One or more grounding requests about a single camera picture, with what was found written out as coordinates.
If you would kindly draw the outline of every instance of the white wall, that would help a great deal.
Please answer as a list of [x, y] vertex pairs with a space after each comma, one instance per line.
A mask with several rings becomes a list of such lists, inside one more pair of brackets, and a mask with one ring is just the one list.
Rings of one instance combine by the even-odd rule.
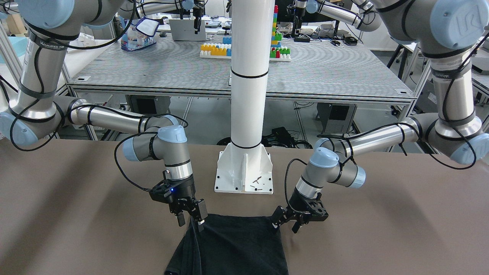
[[[228, 14], [225, 13], [226, 4], [227, 0], [209, 0], [207, 2], [207, 5], [205, 5], [207, 15], [228, 16]], [[353, 5], [352, 11], [358, 12], [358, 8]], [[321, 23], [311, 23], [310, 25], [321, 25]], [[350, 28], [355, 32], [356, 35], [360, 35], [359, 31], [352, 28], [351, 26]], [[340, 29], [348, 31], [348, 28], [344, 23], [340, 24]], [[392, 39], [390, 39], [387, 28], [383, 23], [378, 30], [374, 32], [363, 33], [362, 41], [371, 50], [395, 50], [397, 47], [397, 44], [392, 41]]]

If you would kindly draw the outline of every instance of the metal table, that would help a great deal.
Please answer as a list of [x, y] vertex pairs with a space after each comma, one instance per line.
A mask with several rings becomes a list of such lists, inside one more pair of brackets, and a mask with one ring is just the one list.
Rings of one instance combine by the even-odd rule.
[[[174, 42], [171, 34], [156, 40], [135, 52], [114, 44], [68, 85], [77, 92], [231, 97], [231, 60], [200, 58], [202, 42]], [[221, 43], [222, 36], [208, 42]], [[282, 44], [292, 49], [292, 62], [270, 62], [267, 99], [409, 107], [401, 119], [415, 104], [410, 89], [364, 45]]]
[[[489, 57], [489, 52], [485, 50], [478, 50], [477, 57]], [[478, 87], [482, 92], [485, 92], [489, 96], [489, 75], [482, 75], [475, 70], [472, 70], [472, 83], [474, 86]]]

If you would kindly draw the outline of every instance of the brown table surface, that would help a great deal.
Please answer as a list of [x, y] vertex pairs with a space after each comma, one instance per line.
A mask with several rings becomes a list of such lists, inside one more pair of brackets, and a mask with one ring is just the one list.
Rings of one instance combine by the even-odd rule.
[[[115, 142], [53, 140], [32, 153], [0, 140], [0, 274], [160, 275], [186, 227], [119, 174]], [[210, 213], [271, 215], [285, 205], [291, 158], [312, 150], [268, 148], [273, 195], [213, 191], [219, 146], [190, 146], [197, 197]], [[162, 163], [125, 161], [134, 181], [151, 187]], [[370, 153], [357, 190], [324, 189], [330, 217], [282, 227], [290, 274], [489, 273], [489, 167], [455, 171], [427, 155]], [[290, 171], [290, 192], [303, 170]]]

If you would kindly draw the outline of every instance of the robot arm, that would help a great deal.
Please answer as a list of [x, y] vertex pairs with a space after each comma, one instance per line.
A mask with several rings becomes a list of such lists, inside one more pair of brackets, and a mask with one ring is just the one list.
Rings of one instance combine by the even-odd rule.
[[19, 92], [10, 100], [9, 109], [0, 113], [0, 132], [17, 147], [32, 145], [69, 124], [90, 124], [135, 134], [123, 145], [128, 159], [165, 163], [163, 180], [151, 189], [141, 189], [148, 191], [153, 200], [167, 203], [180, 226], [184, 224], [183, 211], [188, 211], [201, 225], [207, 216], [205, 202], [195, 198], [185, 132], [173, 117], [147, 117], [54, 95], [66, 44], [78, 37], [82, 24], [110, 22], [125, 1], [18, 1], [29, 26], [29, 42]]
[[489, 23], [486, 0], [372, 3], [394, 39], [419, 42], [423, 55], [431, 60], [438, 113], [413, 115], [343, 140], [320, 139], [290, 203], [286, 208], [277, 207], [275, 227], [295, 220], [293, 230], [297, 232], [309, 221], [325, 220], [328, 215], [320, 198], [326, 183], [359, 188], [365, 181], [365, 171], [349, 161], [353, 156], [421, 140], [470, 168], [489, 152], [489, 134], [483, 133], [473, 107], [470, 70], [472, 48]]
[[[204, 16], [205, 3], [204, 0], [184, 0], [183, 2], [175, 1], [175, 3], [170, 3], [172, 0], [167, 0], [168, 3], [161, 3], [160, 1], [147, 1], [138, 6], [136, 17], [143, 18], [155, 13], [164, 13], [167, 11], [175, 10], [178, 8], [183, 8], [186, 10], [193, 9], [194, 19], [194, 30], [195, 34], [200, 31], [200, 25], [202, 22], [202, 16]], [[131, 3], [124, 3], [118, 13], [123, 18], [130, 18], [132, 13], [133, 5]]]
[[360, 31], [374, 31], [378, 29], [381, 19], [374, 6], [368, 0], [352, 0], [357, 5], [360, 13], [344, 9], [326, 0], [295, 0], [294, 26], [292, 32], [299, 35], [302, 26], [302, 17], [306, 11], [317, 12], [322, 15], [352, 25]]
[[367, 0], [352, 0], [360, 10], [360, 13], [354, 13], [350, 10], [343, 9], [327, 1], [320, 0], [320, 6], [317, 10], [322, 15], [329, 16], [336, 20], [342, 21], [360, 31], [374, 31], [380, 27], [382, 20], [377, 12], [373, 9], [372, 3]]

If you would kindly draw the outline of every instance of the white pillar base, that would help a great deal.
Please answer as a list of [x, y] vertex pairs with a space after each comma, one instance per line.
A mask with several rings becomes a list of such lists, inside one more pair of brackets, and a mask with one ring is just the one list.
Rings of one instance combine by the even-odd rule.
[[228, 144], [219, 153], [217, 167], [215, 192], [273, 194], [272, 162], [261, 144], [253, 149]]

